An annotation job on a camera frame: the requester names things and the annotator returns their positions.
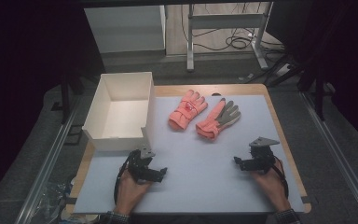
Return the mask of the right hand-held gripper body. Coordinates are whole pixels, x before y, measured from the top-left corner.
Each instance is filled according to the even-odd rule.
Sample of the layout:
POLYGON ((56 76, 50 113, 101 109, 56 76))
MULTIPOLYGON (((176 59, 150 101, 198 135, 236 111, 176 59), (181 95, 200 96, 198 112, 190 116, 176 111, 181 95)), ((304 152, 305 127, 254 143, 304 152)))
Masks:
POLYGON ((251 148, 250 153, 256 164, 257 170, 261 170, 266 174, 269 169, 274 166, 275 156, 270 147, 279 144, 280 142, 277 140, 272 140, 261 136, 249 144, 251 148))

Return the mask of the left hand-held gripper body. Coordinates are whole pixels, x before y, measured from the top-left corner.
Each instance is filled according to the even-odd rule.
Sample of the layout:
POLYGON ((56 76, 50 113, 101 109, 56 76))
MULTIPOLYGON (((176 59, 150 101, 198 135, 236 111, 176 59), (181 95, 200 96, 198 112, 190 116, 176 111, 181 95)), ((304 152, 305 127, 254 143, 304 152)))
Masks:
POLYGON ((148 165, 154 156, 155 153, 146 148, 136 149, 130 153, 128 171, 135 182, 145 180, 148 176, 153 176, 148 165))

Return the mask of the pink glove with grey palm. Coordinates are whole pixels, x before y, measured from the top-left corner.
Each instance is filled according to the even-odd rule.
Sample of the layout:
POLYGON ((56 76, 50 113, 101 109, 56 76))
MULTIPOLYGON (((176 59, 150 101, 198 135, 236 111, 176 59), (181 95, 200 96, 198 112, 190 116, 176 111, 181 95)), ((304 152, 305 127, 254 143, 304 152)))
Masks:
POLYGON ((207 118, 196 124, 197 134, 213 141, 218 134, 237 122, 240 117, 239 107, 233 101, 227 102, 225 98, 222 98, 207 118))

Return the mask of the white box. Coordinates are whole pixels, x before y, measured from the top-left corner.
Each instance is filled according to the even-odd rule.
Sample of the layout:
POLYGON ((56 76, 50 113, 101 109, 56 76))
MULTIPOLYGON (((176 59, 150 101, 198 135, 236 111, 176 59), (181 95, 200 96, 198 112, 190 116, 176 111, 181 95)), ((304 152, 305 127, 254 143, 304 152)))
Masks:
POLYGON ((101 74, 83 131, 101 151, 148 147, 154 100, 151 72, 101 74))

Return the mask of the pink glove with red label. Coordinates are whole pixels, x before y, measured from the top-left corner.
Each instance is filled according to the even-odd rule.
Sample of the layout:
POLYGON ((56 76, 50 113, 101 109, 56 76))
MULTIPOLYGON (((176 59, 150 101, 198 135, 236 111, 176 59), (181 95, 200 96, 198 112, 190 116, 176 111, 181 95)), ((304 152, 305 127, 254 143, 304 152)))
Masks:
POLYGON ((188 90, 177 108, 169 115, 168 123, 175 131, 183 131, 190 121, 206 109, 205 98, 197 91, 188 90))

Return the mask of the person's left hand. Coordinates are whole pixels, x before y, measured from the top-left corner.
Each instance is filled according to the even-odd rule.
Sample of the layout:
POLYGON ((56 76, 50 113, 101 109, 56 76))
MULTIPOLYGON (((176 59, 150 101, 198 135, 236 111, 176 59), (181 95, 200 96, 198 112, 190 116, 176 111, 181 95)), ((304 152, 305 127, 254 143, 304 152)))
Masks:
POLYGON ((138 184, 133 180, 131 174, 125 170, 120 178, 114 212, 129 216, 151 186, 152 182, 149 181, 138 184))

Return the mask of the person's right hand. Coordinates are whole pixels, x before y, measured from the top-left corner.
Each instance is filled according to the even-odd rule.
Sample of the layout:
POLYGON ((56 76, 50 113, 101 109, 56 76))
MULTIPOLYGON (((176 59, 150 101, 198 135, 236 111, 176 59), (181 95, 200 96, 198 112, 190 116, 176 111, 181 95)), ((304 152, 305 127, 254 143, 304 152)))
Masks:
POLYGON ((250 175, 267 195, 277 212, 291 209, 291 204, 285 196, 284 184, 276 171, 270 169, 264 175, 258 172, 251 172, 250 175))

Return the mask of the light blue table mat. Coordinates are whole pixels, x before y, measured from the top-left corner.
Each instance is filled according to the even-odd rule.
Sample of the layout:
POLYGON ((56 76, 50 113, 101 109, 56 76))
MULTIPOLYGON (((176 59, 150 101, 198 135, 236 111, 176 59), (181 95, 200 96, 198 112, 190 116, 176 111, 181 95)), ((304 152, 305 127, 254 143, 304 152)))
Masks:
POLYGON ((295 211, 305 211, 296 179, 288 164, 268 104, 262 95, 227 98, 239 106, 241 118, 223 130, 214 141, 197 135, 191 123, 183 132, 168 125, 178 97, 155 100, 155 131, 152 169, 168 169, 134 209, 136 214, 256 214, 274 210, 262 189, 241 170, 234 159, 251 158, 249 144, 258 137, 279 141, 271 149, 283 162, 289 185, 289 202, 295 211))

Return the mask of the dark metal stand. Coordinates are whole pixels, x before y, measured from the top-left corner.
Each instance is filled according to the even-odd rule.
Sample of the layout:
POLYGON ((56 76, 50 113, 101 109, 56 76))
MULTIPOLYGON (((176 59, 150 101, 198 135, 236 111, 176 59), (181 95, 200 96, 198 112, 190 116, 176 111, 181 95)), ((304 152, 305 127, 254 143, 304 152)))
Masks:
POLYGON ((304 74, 298 81, 297 88, 300 91, 308 91, 312 83, 315 83, 314 111, 321 120, 324 120, 324 67, 321 62, 322 53, 320 49, 315 50, 307 61, 303 63, 304 74))
POLYGON ((80 80, 80 73, 77 71, 64 73, 62 75, 61 93, 62 93, 62 124, 64 124, 70 115, 69 90, 74 95, 81 95, 85 88, 80 80))

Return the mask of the white power strip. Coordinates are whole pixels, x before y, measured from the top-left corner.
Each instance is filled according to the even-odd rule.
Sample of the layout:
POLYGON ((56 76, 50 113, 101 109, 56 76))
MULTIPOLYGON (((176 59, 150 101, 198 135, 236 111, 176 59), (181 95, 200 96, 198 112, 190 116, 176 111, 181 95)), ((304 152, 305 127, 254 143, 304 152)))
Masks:
POLYGON ((285 65, 283 65, 281 68, 278 69, 278 71, 276 72, 276 76, 277 77, 281 77, 283 75, 285 75, 286 73, 288 73, 292 68, 292 65, 289 63, 286 63, 285 65))

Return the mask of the clear plastic bag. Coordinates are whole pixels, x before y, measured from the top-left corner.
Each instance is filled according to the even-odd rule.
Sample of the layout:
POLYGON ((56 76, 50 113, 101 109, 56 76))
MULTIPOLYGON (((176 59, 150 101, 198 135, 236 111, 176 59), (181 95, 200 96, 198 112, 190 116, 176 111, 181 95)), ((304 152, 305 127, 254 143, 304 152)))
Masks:
POLYGON ((70 184, 48 182, 42 190, 32 224, 56 224, 70 191, 70 184))

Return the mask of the white cabinet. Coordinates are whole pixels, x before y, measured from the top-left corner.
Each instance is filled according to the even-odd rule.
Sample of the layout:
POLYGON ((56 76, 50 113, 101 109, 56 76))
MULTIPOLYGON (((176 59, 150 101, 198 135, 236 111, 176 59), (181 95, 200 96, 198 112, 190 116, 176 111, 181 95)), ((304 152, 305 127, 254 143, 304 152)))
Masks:
POLYGON ((164 6, 85 8, 101 53, 165 49, 164 6))

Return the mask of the metal floor rail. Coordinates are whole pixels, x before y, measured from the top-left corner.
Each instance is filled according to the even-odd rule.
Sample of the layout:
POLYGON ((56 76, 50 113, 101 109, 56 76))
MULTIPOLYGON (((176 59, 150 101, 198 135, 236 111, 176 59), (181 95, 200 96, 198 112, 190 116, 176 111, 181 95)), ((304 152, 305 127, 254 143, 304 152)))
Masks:
POLYGON ((71 112, 69 113, 69 117, 66 122, 61 125, 52 146, 48 150, 48 155, 42 163, 41 169, 34 180, 34 183, 25 199, 25 202, 14 224, 30 224, 33 217, 33 212, 42 196, 43 188, 48 182, 48 179, 55 166, 55 162, 61 153, 65 138, 69 133, 73 120, 77 114, 77 109, 80 101, 81 96, 75 96, 73 98, 73 102, 70 106, 71 112))
POLYGON ((308 109, 310 116, 312 117, 313 122, 315 123, 316 128, 321 134, 324 142, 327 145, 339 171, 342 173, 349 189, 351 190, 352 195, 354 196, 356 202, 358 203, 358 177, 351 168, 349 162, 345 158, 340 146, 337 143, 336 138, 332 135, 330 129, 324 120, 315 111, 315 103, 312 99, 304 92, 299 94, 303 100, 306 108, 308 109))

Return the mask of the grey metal desk frame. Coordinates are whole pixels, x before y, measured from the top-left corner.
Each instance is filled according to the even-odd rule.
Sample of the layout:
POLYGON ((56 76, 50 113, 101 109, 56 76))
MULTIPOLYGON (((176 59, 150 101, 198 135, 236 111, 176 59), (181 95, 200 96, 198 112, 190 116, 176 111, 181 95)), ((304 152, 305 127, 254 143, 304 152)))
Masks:
POLYGON ((262 37, 267 27, 272 3, 267 2, 263 13, 254 14, 216 14, 194 15, 192 5, 188 12, 188 37, 186 48, 186 69, 194 70, 193 31, 199 29, 231 29, 231 28, 255 28, 258 30, 256 39, 251 42, 251 47, 262 70, 267 70, 268 64, 261 51, 262 37))

